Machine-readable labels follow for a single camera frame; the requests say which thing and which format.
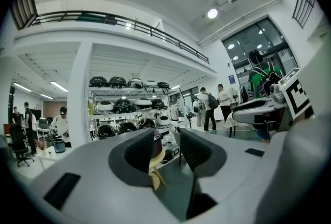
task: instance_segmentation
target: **man wearing cap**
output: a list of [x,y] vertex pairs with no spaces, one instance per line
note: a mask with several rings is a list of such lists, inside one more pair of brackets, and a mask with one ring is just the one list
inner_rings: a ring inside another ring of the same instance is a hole
[[67,108],[60,108],[60,115],[53,119],[53,122],[50,125],[50,129],[57,127],[57,134],[62,136],[62,139],[65,142],[66,147],[71,147],[70,138],[68,134],[68,117],[67,117]]

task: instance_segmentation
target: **ceiling light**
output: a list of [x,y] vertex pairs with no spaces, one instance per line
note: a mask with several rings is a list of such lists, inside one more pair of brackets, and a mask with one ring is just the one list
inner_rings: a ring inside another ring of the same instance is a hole
[[25,88],[25,87],[23,87],[23,86],[21,86],[21,85],[19,85],[19,84],[17,84],[17,83],[14,83],[14,85],[17,86],[17,87],[19,87],[19,88],[22,88],[22,89],[24,89],[24,90],[26,90],[26,91],[28,91],[28,92],[31,92],[30,89]]
[[45,95],[45,94],[40,94],[42,97],[45,97],[45,98],[48,98],[48,99],[53,99],[52,97],[50,97],[50,96],[47,96],[47,95]]
[[58,87],[59,89],[63,90],[64,92],[68,92],[67,89],[63,88],[61,85],[57,84],[55,81],[51,81],[51,84],[53,84],[55,87]]
[[216,9],[211,9],[208,12],[208,18],[213,19],[217,16],[218,11]]

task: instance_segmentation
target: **brown wall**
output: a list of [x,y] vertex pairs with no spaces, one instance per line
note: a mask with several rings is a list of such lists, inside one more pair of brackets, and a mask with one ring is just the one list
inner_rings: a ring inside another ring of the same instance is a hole
[[43,117],[56,117],[60,114],[60,108],[64,106],[67,107],[67,102],[43,102]]

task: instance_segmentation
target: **hair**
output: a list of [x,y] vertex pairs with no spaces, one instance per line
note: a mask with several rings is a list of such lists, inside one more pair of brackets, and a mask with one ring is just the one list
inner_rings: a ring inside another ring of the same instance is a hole
[[256,49],[249,51],[248,57],[254,64],[263,62],[262,55]]

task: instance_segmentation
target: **black pants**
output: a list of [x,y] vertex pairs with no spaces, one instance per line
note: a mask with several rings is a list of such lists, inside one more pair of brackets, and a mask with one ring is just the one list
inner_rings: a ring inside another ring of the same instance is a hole
[[222,110],[222,113],[224,116],[224,120],[226,122],[229,114],[231,113],[231,107],[230,106],[221,106],[221,110]]
[[26,128],[26,137],[27,137],[27,141],[29,143],[29,146],[31,148],[31,154],[35,154],[37,152],[36,150],[36,146],[35,146],[35,142],[33,141],[33,134],[32,134],[32,128]]
[[210,120],[212,120],[212,123],[213,123],[212,129],[216,130],[216,122],[215,122],[215,118],[214,118],[214,109],[206,110],[204,130],[208,131],[208,129],[209,129],[209,118],[210,118]]

